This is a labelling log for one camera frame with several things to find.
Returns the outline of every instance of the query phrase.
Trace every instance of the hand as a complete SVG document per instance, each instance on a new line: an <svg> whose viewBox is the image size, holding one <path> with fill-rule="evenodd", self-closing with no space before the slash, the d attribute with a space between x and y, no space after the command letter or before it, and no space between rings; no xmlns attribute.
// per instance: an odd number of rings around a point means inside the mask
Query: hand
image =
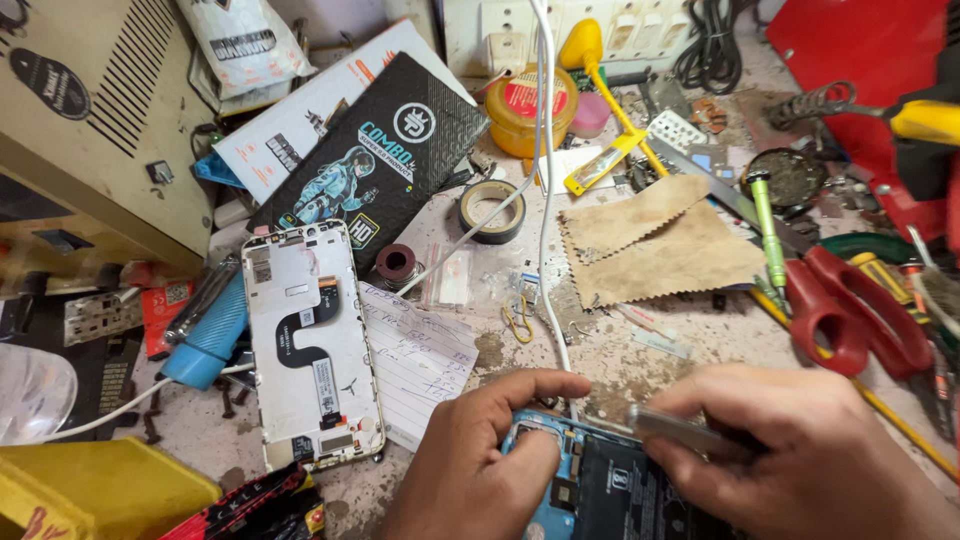
<svg viewBox="0 0 960 540"><path fill-rule="evenodd" d="M735 471L664 438L645 444L685 499L757 538L960 538L957 509L839 375L709 366L648 405L706 411L771 448Z"/></svg>
<svg viewBox="0 0 960 540"><path fill-rule="evenodd" d="M557 440L524 433L498 450L513 410L534 397L581 398L589 380L554 369L521 369L437 405L379 538L517 540L560 466Z"/></svg>

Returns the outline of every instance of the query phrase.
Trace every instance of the yellow plastic part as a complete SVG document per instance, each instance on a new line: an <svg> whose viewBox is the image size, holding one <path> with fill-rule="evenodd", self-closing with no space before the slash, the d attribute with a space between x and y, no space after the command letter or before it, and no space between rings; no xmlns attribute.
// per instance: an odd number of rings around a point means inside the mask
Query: yellow plastic part
<svg viewBox="0 0 960 540"><path fill-rule="evenodd" d="M554 109L559 93L566 103L553 115L553 148L564 142L566 129L573 122L580 103L580 94L573 78L559 67L554 70ZM490 116L490 135L504 152L518 158L532 158L536 144L535 129L537 96L537 65L528 63L521 75L500 79L487 91L487 115ZM546 155L545 137L540 140L540 155Z"/></svg>
<svg viewBox="0 0 960 540"><path fill-rule="evenodd" d="M903 288L903 285L890 274L890 269L887 268L886 263L876 258L876 255L872 253L861 253L850 259L850 263L859 268L861 272L866 274L867 277L876 282L876 284L886 289L897 302L904 306L913 302L913 294Z"/></svg>
<svg viewBox="0 0 960 540"><path fill-rule="evenodd" d="M904 138L960 146L960 105L917 100L890 119L890 129Z"/></svg>
<svg viewBox="0 0 960 540"><path fill-rule="evenodd" d="M584 19L578 22L570 31L570 36L560 50L560 64L568 69L584 68L597 89L600 90L600 95L603 96L604 101L610 106L613 115L623 125L624 131L623 135L617 137L599 156L581 165L577 170L570 173L570 176L566 177L564 185L577 196L583 194L594 182L610 172L647 136L647 132L634 127L630 117L616 103L616 99L610 94L610 89L604 84L603 78L600 77L599 59L601 58L603 58L603 37L600 24L597 23L596 19ZM650 160L657 173L666 176L667 171L653 150L646 144L641 145L641 150Z"/></svg>
<svg viewBox="0 0 960 540"><path fill-rule="evenodd" d="M0 447L0 537L155 540L221 496L166 454L116 441Z"/></svg>

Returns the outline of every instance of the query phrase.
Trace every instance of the white product box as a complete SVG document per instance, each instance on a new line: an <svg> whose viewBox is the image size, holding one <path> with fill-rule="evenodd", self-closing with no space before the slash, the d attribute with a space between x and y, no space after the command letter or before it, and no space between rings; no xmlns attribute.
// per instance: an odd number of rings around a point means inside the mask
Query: white product box
<svg viewBox="0 0 960 540"><path fill-rule="evenodd" d="M407 19L330 66L215 146L253 198L263 204L398 52L476 105Z"/></svg>

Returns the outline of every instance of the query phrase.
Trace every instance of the handwritten note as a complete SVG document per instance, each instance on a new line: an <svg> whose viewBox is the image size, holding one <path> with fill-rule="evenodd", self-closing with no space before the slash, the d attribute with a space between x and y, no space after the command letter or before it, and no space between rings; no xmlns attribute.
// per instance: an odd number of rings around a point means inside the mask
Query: handwritten note
<svg viewBox="0 0 960 540"><path fill-rule="evenodd" d="M387 438L415 452L434 407L460 395L477 359L469 325L360 283Z"/></svg>

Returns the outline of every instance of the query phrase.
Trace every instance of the red scissors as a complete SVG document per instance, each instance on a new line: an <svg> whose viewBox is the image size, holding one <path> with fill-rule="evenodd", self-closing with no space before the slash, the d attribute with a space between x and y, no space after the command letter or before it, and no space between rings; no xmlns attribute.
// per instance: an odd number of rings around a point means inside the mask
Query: red scissors
<svg viewBox="0 0 960 540"><path fill-rule="evenodd" d="M933 353L923 329L858 268L816 246L803 260L788 260L786 276L786 297L793 309L790 335L813 361L854 377L867 367L867 353L873 351L894 380L932 369ZM817 330L826 336L831 358L817 352Z"/></svg>

